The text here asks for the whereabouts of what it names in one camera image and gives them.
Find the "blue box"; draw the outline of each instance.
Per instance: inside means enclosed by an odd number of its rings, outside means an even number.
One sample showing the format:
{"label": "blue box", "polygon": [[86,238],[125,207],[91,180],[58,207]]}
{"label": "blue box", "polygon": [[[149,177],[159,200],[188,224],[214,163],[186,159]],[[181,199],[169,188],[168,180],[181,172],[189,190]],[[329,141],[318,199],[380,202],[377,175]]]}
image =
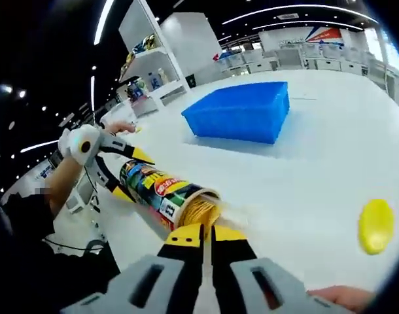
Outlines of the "blue box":
{"label": "blue box", "polygon": [[274,144],[290,109],[286,82],[221,88],[182,115],[197,136]]}

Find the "black cable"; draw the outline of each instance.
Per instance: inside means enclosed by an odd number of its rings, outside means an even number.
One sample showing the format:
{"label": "black cable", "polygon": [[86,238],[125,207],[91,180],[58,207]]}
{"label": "black cable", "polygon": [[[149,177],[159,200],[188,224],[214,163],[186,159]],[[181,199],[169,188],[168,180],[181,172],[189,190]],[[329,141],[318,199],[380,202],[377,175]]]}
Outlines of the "black cable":
{"label": "black cable", "polygon": [[52,243],[52,244],[58,245],[59,247],[67,247],[67,248],[69,248],[69,249],[78,250],[78,251],[97,251],[97,250],[101,250],[101,249],[102,249],[102,247],[97,248],[97,249],[81,249],[80,247],[71,247],[71,246],[69,246],[69,245],[56,243],[56,242],[51,241],[51,240],[49,240],[49,239],[47,239],[47,238],[44,238],[44,240],[47,241],[47,242],[50,242],[50,243]]}
{"label": "black cable", "polygon": [[89,173],[88,173],[88,170],[86,169],[86,166],[84,167],[84,172],[86,173],[86,176],[87,176],[88,179],[89,179],[90,185],[92,185],[92,188],[94,188],[94,191],[97,193],[96,187],[94,186],[92,180],[91,180],[90,177],[89,177]]}

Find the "white table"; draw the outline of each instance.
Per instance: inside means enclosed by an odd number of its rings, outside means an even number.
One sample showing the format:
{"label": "white table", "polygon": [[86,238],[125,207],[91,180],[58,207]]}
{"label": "white table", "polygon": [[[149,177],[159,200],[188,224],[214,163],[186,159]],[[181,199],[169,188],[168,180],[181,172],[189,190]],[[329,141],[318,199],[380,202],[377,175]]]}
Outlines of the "white table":
{"label": "white table", "polygon": [[[288,82],[290,112],[273,146],[192,135],[181,111],[209,92],[249,82]],[[333,71],[276,71],[231,77],[192,90],[125,135],[156,167],[214,188],[244,218],[258,256],[307,288],[344,284],[376,289],[399,257],[399,108],[365,77]],[[123,160],[105,158],[118,175]],[[105,233],[121,269],[156,254],[160,237],[132,205],[99,191]],[[376,256],[358,244],[364,204],[383,198],[395,234]]]}

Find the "hand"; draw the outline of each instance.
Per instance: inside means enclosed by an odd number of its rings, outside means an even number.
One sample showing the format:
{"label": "hand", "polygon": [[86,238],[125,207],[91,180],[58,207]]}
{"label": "hand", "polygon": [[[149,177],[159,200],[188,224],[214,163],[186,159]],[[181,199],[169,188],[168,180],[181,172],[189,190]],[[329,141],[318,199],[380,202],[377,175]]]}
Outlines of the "hand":
{"label": "hand", "polygon": [[350,311],[360,313],[373,299],[374,293],[348,286],[332,286],[307,291],[312,296],[320,296]]}
{"label": "hand", "polygon": [[64,129],[63,133],[58,140],[58,150],[60,151],[63,158],[70,156],[70,147],[69,147],[69,129]]}
{"label": "hand", "polygon": [[111,132],[111,133],[129,131],[130,133],[134,133],[135,126],[133,124],[129,124],[127,122],[115,122],[109,126],[105,126],[105,131]]}

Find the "person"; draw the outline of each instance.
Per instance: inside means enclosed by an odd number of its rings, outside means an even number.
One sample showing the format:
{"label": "person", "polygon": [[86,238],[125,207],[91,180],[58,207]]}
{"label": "person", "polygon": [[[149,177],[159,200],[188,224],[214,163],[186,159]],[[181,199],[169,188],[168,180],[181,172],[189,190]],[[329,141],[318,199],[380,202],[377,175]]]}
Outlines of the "person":
{"label": "person", "polygon": [[[134,132],[135,127],[125,122],[111,124],[106,131]],[[53,219],[67,201],[82,166],[71,156],[64,156],[60,165],[47,178],[43,194],[21,198],[11,195],[2,206],[5,220],[21,253],[21,264],[31,274],[28,282],[36,292],[39,307],[57,312],[95,293],[105,293],[108,282],[120,273],[108,243],[99,254],[83,256],[54,254],[41,241],[54,233]]]}

